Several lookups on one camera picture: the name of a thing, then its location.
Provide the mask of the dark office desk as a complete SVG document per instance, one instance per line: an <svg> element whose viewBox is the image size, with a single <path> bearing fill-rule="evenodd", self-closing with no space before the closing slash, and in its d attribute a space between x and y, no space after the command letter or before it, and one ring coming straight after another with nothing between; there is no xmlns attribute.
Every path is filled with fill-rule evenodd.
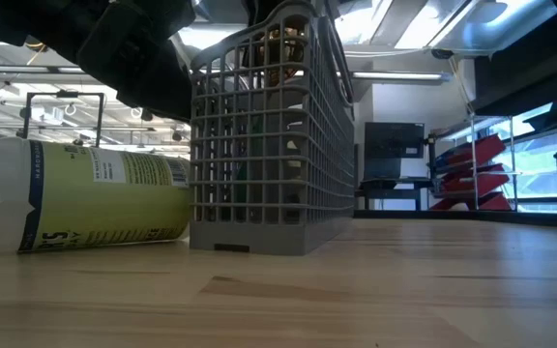
<svg viewBox="0 0 557 348"><path fill-rule="evenodd" d="M394 199L413 200L415 209L420 211L421 191L432 187L432 180L425 177L374 178L361 181L354 196L365 200L366 210L372 199Z"/></svg>

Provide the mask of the grey plastic cutlery basket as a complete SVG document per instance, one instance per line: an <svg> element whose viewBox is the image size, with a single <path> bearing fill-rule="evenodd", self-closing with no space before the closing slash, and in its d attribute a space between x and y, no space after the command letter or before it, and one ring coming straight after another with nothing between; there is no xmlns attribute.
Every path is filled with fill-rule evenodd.
<svg viewBox="0 0 557 348"><path fill-rule="evenodd" d="M279 220L235 218L232 186L236 50L278 24L304 32L302 63L271 89L279 116ZM191 65L191 246L304 255L345 231L355 203L353 89L328 1L281 0L261 22L200 52Z"/></svg>

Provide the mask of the black computer monitor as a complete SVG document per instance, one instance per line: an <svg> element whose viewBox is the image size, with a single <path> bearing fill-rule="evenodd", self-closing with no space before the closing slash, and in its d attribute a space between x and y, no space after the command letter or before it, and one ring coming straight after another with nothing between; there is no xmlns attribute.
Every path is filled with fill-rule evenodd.
<svg viewBox="0 0 557 348"><path fill-rule="evenodd" d="M414 123L366 123L364 179L397 179L403 159L422 159L425 125Z"/></svg>

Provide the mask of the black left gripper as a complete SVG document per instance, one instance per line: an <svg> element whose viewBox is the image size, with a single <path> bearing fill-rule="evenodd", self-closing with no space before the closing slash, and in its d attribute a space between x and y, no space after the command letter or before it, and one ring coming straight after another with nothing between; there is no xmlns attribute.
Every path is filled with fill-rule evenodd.
<svg viewBox="0 0 557 348"><path fill-rule="evenodd" d="M187 122L191 79L171 37L194 19L191 0L0 0L0 42L34 38L120 102Z"/></svg>

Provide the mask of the spray bottle green label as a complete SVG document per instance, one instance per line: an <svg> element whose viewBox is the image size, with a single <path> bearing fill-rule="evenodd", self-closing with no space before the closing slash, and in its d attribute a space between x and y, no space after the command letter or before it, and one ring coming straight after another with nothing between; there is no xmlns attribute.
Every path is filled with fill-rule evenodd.
<svg viewBox="0 0 557 348"><path fill-rule="evenodd" d="M189 171L181 158L0 138L0 252L175 241Z"/></svg>

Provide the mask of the red storage bin rack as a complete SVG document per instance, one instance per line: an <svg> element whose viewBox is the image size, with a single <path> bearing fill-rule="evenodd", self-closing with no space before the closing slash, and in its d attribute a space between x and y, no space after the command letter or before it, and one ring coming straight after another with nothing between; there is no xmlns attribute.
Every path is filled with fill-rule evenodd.
<svg viewBox="0 0 557 348"><path fill-rule="evenodd" d="M506 151L497 134L453 147L435 159L431 194L432 211L510 211L500 190L511 180L502 163L493 160Z"/></svg>

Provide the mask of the black rectangular stand frame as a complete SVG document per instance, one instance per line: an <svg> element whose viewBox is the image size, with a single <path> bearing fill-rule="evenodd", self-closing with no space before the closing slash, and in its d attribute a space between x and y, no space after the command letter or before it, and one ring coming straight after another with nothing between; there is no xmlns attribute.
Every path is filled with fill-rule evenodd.
<svg viewBox="0 0 557 348"><path fill-rule="evenodd" d="M82 96L96 97L99 99L99 112L97 116L97 125L95 128L96 140L95 147L99 148L102 140L102 128L103 128L103 112L105 105L105 94L104 93L85 93L70 90L59 90L57 92L28 92L26 94L26 103L23 108L23 127L21 129L21 134L19 135L22 139L27 139L29 134L29 123L32 116L32 100L38 96L49 96L56 97L58 99L78 99Z"/></svg>

